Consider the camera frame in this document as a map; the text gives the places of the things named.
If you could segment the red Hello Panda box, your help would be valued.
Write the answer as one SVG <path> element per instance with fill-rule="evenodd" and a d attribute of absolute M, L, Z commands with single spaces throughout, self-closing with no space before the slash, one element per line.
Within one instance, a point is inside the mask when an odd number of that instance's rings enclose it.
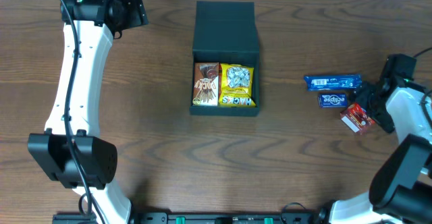
<path fill-rule="evenodd" d="M 340 117 L 356 134 L 365 133 L 375 124 L 375 121 L 367 115 L 367 112 L 358 103 L 352 103 L 340 113 Z"/>

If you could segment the dark green box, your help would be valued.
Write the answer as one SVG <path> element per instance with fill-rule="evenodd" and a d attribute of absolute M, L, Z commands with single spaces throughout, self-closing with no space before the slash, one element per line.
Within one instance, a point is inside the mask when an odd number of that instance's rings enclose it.
<path fill-rule="evenodd" d="M 195 63 L 228 63 L 253 67 L 252 99 L 256 107 L 193 106 L 191 89 L 190 114 L 245 117 L 258 115 L 260 42 L 255 24 L 254 3 L 197 2 L 192 58 L 192 88 Z"/>

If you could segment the brown Pocky box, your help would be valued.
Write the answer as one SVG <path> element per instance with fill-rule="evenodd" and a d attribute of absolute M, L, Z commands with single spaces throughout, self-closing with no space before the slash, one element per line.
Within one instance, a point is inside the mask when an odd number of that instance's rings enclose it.
<path fill-rule="evenodd" d="M 219 64 L 195 63 L 192 105 L 216 107 L 219 100 Z"/>

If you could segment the yellow Hacks candy bag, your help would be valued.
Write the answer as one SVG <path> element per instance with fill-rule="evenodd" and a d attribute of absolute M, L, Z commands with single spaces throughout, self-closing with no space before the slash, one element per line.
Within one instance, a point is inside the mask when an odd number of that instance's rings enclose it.
<path fill-rule="evenodd" d="M 252 99 L 253 67 L 219 64 L 220 107 L 256 107 Z"/>

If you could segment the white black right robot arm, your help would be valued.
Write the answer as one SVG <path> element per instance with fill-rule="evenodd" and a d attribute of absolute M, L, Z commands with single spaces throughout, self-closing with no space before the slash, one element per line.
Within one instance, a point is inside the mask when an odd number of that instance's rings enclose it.
<path fill-rule="evenodd" d="M 349 96 L 399 145 L 375 174 L 369 191 L 333 201 L 313 223 L 430 223 L 431 91 L 414 82 L 416 57 L 390 55 L 376 84 L 365 82 Z"/>

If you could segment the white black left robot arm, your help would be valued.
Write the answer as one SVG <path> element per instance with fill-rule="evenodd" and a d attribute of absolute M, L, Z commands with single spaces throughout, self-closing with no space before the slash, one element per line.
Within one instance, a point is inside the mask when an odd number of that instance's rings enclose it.
<path fill-rule="evenodd" d="M 115 180 L 116 147 L 101 139 L 99 101 L 105 62 L 124 30 L 144 26 L 142 0 L 60 0 L 64 53 L 59 85 L 41 134 L 28 151 L 51 181 L 79 195 L 76 214 L 54 223 L 130 223 L 132 203 Z"/>

